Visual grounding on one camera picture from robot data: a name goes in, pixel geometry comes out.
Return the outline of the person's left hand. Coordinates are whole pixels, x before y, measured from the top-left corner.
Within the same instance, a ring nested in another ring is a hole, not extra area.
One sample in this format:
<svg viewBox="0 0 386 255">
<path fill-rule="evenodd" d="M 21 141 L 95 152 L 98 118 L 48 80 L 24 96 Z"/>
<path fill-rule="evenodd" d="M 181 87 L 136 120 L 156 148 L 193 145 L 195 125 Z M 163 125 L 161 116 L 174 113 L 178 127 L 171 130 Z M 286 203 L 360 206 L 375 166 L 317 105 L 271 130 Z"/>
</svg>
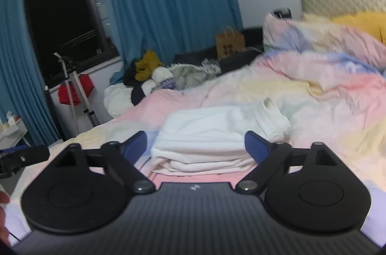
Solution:
<svg viewBox="0 0 386 255">
<path fill-rule="evenodd" d="M 6 214 L 5 214 L 3 206 L 8 204 L 9 201 L 10 201 L 9 196 L 5 192 L 0 191 L 0 204 L 1 204 L 1 207 L 0 207 L 0 238 L 1 238 L 1 241 L 7 247 L 10 246 L 10 243 L 9 243 L 9 240 L 8 240 L 8 238 L 9 238 L 9 231 L 5 227 Z"/>
</svg>

